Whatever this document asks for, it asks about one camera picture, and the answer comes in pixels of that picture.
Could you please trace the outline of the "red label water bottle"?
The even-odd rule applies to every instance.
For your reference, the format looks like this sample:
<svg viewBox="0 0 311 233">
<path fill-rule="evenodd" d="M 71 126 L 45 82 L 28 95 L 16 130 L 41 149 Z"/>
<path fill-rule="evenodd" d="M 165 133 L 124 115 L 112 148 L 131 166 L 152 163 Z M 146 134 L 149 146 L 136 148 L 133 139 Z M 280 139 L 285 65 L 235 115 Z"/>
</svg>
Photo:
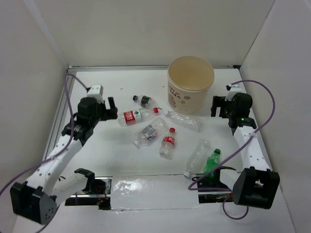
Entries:
<svg viewBox="0 0 311 233">
<path fill-rule="evenodd" d="M 120 126 L 130 126 L 152 119 L 158 115 L 160 110 L 158 108 L 147 109 L 139 108 L 127 111 L 118 115 L 118 122 Z"/>
</svg>

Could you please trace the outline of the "black label small bottle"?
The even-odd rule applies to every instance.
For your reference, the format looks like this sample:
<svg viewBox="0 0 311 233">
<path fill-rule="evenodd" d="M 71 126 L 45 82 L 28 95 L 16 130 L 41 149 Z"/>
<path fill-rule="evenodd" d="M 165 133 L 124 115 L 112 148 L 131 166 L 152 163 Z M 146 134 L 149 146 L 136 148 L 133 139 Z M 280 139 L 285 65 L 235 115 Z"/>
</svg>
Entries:
<svg viewBox="0 0 311 233">
<path fill-rule="evenodd" d="M 145 96 L 145 95 L 140 95 L 140 96 L 134 95 L 133 101 L 139 104 L 141 107 L 148 108 L 148 109 L 154 108 L 156 105 L 156 101 L 153 98 Z"/>
</svg>

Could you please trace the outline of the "clear crushed white-cap bottle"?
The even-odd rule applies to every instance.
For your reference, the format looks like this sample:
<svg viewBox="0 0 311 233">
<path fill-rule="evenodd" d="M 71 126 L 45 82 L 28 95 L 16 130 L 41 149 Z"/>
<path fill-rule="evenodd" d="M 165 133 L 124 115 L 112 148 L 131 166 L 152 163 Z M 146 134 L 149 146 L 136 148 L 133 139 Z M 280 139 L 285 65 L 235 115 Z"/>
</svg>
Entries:
<svg viewBox="0 0 311 233">
<path fill-rule="evenodd" d="M 174 111 L 166 111 L 164 116 L 172 121 L 174 124 L 183 128 L 200 132 L 202 128 L 202 122 L 200 119 L 193 116 L 186 116 Z"/>
</svg>

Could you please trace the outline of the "blue label clear bottle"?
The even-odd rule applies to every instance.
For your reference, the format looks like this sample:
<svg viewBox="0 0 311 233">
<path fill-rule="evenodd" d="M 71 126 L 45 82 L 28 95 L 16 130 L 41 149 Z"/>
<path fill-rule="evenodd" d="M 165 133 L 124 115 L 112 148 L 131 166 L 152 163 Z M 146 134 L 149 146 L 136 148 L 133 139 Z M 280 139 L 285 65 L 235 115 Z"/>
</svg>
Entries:
<svg viewBox="0 0 311 233">
<path fill-rule="evenodd" d="M 137 148 L 151 145 L 158 139 L 166 130 L 168 126 L 161 117 L 156 118 L 153 122 L 148 124 L 145 128 L 139 131 L 134 145 Z"/>
</svg>

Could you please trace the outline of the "green plastic bottle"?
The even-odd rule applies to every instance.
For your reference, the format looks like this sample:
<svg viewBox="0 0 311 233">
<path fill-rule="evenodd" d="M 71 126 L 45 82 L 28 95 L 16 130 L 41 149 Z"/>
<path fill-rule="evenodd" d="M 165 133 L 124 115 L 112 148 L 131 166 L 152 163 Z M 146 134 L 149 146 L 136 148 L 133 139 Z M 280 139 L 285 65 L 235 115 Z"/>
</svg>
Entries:
<svg viewBox="0 0 311 233">
<path fill-rule="evenodd" d="M 206 174 L 214 169 L 220 162 L 221 150 L 215 149 L 214 152 L 207 158 L 206 166 L 203 172 Z"/>
</svg>

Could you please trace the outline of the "clear tall white-cap bottle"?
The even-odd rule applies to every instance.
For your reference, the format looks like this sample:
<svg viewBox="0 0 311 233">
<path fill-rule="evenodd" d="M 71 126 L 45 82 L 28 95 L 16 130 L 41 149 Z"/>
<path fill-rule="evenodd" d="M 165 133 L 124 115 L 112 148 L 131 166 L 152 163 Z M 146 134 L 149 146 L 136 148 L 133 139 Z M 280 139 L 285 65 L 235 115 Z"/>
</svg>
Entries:
<svg viewBox="0 0 311 233">
<path fill-rule="evenodd" d="M 196 174 L 201 171 L 209 149 L 210 143 L 207 140 L 200 139 L 198 141 L 198 144 L 187 161 L 186 169 L 183 174 L 185 178 L 189 179 L 192 174 Z"/>
</svg>

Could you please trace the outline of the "red cap cola bottle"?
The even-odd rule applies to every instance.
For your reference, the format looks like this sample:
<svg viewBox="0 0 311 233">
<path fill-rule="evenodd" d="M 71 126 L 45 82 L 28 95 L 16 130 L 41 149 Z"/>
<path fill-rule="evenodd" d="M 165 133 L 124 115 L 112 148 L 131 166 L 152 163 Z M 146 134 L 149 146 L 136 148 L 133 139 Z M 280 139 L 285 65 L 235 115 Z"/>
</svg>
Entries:
<svg viewBox="0 0 311 233">
<path fill-rule="evenodd" d="M 171 159 L 175 143 L 175 128 L 170 128 L 162 139 L 159 154 L 165 159 Z"/>
</svg>

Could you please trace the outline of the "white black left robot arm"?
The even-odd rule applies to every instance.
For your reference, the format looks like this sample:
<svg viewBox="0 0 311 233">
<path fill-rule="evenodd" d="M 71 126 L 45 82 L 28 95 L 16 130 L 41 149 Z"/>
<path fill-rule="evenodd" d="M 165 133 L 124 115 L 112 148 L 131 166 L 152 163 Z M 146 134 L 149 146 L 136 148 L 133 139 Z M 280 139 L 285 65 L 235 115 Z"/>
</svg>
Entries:
<svg viewBox="0 0 311 233">
<path fill-rule="evenodd" d="M 84 97 L 78 111 L 62 131 L 56 146 L 35 172 L 23 183 L 16 182 L 10 188 L 13 212 L 16 215 L 48 224 L 55 216 L 57 207 L 74 193 L 92 193 L 96 188 L 94 172 L 78 168 L 72 174 L 61 175 L 71 159 L 82 149 L 93 135 L 100 121 L 117 119 L 118 109 L 113 97 L 105 101 L 95 97 Z"/>
</svg>

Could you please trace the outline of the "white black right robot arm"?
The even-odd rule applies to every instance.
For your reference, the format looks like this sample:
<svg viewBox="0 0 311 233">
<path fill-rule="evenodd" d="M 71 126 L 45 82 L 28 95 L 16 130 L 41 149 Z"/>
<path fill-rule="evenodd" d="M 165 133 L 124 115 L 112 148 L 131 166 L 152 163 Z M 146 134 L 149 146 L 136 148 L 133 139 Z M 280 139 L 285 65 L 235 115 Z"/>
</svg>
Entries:
<svg viewBox="0 0 311 233">
<path fill-rule="evenodd" d="M 211 116 L 216 115 L 228 119 L 228 125 L 239 145 L 238 154 L 242 158 L 243 171 L 238 173 L 230 167 L 217 168 L 212 185 L 217 190 L 226 187 L 232 191 L 236 205 L 250 206 L 261 209 L 272 207 L 280 177 L 272 171 L 266 162 L 259 141 L 255 134 L 256 123 L 249 117 L 253 101 L 245 93 L 236 93 L 231 99 L 214 96 Z"/>
</svg>

